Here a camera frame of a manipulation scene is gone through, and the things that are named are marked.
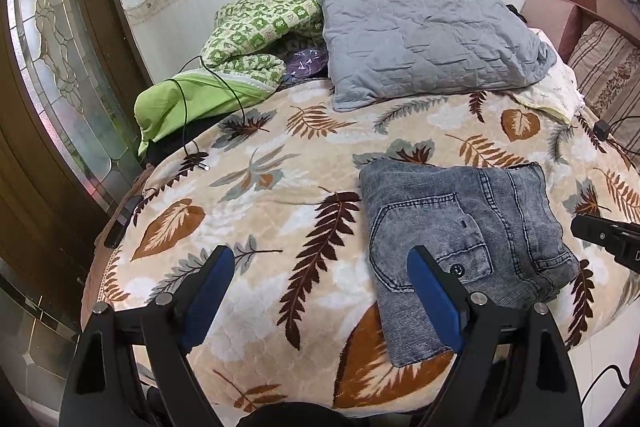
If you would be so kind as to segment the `grey quilted pillow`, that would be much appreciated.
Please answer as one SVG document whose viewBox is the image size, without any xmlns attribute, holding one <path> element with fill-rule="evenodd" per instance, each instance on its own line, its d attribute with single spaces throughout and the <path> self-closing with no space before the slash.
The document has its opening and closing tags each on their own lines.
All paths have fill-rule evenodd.
<svg viewBox="0 0 640 427">
<path fill-rule="evenodd" d="M 518 90 L 556 62 L 502 0 L 318 0 L 333 107 Z"/>
</svg>

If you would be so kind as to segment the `striped brown cushion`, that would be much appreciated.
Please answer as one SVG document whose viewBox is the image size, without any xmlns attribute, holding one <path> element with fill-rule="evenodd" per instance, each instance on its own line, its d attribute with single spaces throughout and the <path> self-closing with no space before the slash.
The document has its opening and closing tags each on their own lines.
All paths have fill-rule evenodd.
<svg viewBox="0 0 640 427">
<path fill-rule="evenodd" d="M 587 107 L 603 120 L 605 141 L 639 167 L 639 47 L 595 20 L 579 37 L 568 64 Z"/>
</svg>

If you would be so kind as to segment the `black charger adapter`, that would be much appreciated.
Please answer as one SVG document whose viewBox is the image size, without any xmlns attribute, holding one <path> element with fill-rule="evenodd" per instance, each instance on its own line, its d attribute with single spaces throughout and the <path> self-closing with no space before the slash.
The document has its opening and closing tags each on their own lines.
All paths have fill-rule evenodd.
<svg viewBox="0 0 640 427">
<path fill-rule="evenodd" d="M 592 132 L 594 136 L 600 141 L 605 142 L 610 135 L 611 126 L 605 120 L 598 120 L 593 124 Z"/>
</svg>

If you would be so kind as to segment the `pink headboard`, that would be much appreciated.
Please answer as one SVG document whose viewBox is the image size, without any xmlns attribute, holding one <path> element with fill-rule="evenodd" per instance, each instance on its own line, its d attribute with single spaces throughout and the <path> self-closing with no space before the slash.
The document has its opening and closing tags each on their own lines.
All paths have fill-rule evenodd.
<svg viewBox="0 0 640 427">
<path fill-rule="evenodd" d="M 580 36 L 595 20 L 639 43 L 639 14 L 629 0 L 526 0 L 521 14 L 531 28 L 542 30 L 563 61 L 570 58 Z"/>
</svg>

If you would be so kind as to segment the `leaf pattern beige blanket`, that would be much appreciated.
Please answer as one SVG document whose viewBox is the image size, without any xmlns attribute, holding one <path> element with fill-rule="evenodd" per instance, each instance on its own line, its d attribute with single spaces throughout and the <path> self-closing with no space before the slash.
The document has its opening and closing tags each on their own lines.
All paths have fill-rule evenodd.
<svg viewBox="0 0 640 427">
<path fill-rule="evenodd" d="M 403 164 L 506 167 L 536 161 L 561 225 L 576 213 L 639 218 L 639 175 L 601 144 L 583 109 L 568 126 L 505 94 L 421 96 L 349 113 L 316 80 L 209 128 L 146 172 L 120 244 L 97 253 L 82 297 L 117 309 L 173 291 L 219 245 L 233 281 L 190 363 L 218 409 L 282 400 L 352 416 L 409 412 L 442 387 L 454 357 L 390 364 L 366 260 L 360 169 Z"/>
</svg>

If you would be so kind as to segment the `green patterned quilt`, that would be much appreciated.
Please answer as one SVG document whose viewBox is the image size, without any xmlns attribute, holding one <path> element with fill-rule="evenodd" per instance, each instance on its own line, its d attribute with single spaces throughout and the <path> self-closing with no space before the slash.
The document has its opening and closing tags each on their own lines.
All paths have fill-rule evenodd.
<svg viewBox="0 0 640 427">
<path fill-rule="evenodd" d="M 291 38 L 304 48 L 322 43 L 317 0 L 238 0 L 215 15 L 195 65 L 153 84 L 134 102 L 139 156 L 149 145 L 195 119 L 247 109 L 269 98 L 285 74 Z"/>
</svg>

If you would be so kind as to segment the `wooden door with glass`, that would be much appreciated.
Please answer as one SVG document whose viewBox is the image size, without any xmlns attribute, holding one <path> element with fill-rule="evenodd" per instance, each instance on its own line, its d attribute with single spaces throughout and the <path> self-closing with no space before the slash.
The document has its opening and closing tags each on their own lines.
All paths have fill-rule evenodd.
<svg viewBox="0 0 640 427">
<path fill-rule="evenodd" d="M 140 173 L 151 83 L 119 0 L 1 0 L 1 274 L 77 324 L 94 242 Z"/>
</svg>

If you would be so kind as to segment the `purple patterned cloth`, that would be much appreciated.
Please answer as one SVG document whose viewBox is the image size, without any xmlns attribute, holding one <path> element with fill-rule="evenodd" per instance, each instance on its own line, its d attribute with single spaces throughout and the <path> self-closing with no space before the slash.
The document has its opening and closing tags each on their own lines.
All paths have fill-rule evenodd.
<svg viewBox="0 0 640 427">
<path fill-rule="evenodd" d="M 328 72 L 329 53 L 325 48 L 306 48 L 285 57 L 284 82 L 323 77 Z"/>
</svg>

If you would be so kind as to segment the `blue denim pants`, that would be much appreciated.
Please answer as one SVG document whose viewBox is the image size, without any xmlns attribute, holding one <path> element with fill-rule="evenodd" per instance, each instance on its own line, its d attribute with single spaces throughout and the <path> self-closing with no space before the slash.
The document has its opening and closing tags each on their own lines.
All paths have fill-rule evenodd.
<svg viewBox="0 0 640 427">
<path fill-rule="evenodd" d="M 390 363 L 447 350 L 410 282 L 407 257 L 423 246 L 467 291 L 527 308 L 553 300 L 578 273 L 546 192 L 544 170 L 437 167 L 377 159 L 359 175 L 368 256 Z"/>
</svg>

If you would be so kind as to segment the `cream white cloth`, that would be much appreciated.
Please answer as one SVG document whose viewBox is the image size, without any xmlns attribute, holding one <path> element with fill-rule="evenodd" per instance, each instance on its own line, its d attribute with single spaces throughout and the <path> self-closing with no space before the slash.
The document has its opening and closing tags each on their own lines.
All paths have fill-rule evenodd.
<svg viewBox="0 0 640 427">
<path fill-rule="evenodd" d="M 543 80 L 528 88 L 510 92 L 510 97 L 518 104 L 540 110 L 568 126 L 585 106 L 584 96 L 578 91 L 574 70 L 562 60 L 558 50 L 541 29 L 530 28 L 530 31 L 552 49 L 556 61 Z"/>
</svg>

